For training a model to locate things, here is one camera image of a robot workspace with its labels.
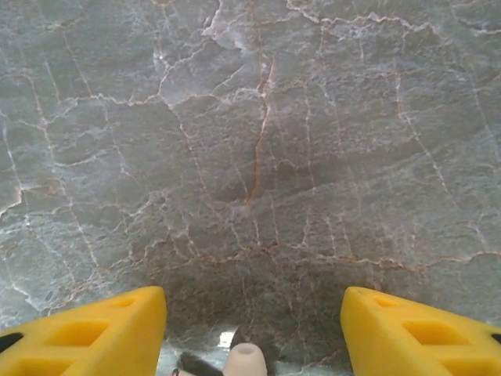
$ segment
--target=white plastic nozzle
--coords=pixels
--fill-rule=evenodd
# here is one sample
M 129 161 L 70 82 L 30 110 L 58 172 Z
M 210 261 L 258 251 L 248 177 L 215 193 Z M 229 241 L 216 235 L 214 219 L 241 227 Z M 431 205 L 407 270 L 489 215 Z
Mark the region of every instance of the white plastic nozzle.
M 265 356 L 253 343 L 240 343 L 228 355 L 222 373 L 225 376 L 266 376 Z

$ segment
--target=rectangular hole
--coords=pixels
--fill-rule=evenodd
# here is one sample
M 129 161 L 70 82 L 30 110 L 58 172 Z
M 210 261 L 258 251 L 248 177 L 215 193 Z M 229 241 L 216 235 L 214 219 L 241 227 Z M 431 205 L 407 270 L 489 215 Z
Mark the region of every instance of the rectangular hole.
M 395 303 L 395 302 L 391 301 L 390 299 L 381 298 L 380 296 L 375 296 L 374 300 L 381 307 L 396 307 L 396 306 L 398 306 L 398 303 Z
M 45 344 L 90 346 L 108 328 L 106 321 L 75 321 L 62 326 Z
M 470 342 L 453 327 L 441 321 L 406 321 L 404 328 L 421 345 L 469 345 Z
M 501 364 L 494 359 L 450 359 L 442 364 L 453 376 L 499 376 Z
M 8 376 L 60 376 L 71 365 L 70 360 L 22 359 Z
M 116 308 L 125 308 L 132 306 L 133 303 L 134 303 L 134 298 L 126 298 L 117 300 L 116 302 L 112 302 L 111 306 Z

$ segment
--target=gray marble surface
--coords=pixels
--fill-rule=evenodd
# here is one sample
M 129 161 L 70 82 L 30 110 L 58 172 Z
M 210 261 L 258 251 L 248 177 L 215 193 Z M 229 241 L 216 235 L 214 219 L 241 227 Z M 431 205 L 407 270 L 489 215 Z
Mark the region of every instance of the gray marble surface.
M 349 374 L 349 285 L 501 325 L 500 104 L 496 0 L 2 0 L 0 326 L 156 284 L 160 374 L 238 324 Z

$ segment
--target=marble floor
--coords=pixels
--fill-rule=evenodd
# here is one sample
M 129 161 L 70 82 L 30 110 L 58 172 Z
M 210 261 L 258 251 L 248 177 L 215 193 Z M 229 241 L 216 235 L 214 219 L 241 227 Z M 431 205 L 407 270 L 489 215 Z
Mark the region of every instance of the marble floor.
M 160 285 L 159 375 L 237 325 L 350 375 L 350 285 L 501 325 L 500 103 L 496 0 L 0 0 L 0 328 Z

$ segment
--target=yellow plastic part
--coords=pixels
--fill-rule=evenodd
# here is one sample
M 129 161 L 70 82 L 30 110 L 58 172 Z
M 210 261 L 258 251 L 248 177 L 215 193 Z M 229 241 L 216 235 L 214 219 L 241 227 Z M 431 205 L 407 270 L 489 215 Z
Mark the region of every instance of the yellow plastic part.
M 167 323 L 160 287 L 145 287 L 0 333 L 0 376 L 153 376 Z
M 355 376 L 501 375 L 501 328 L 428 305 L 349 287 L 341 327 Z

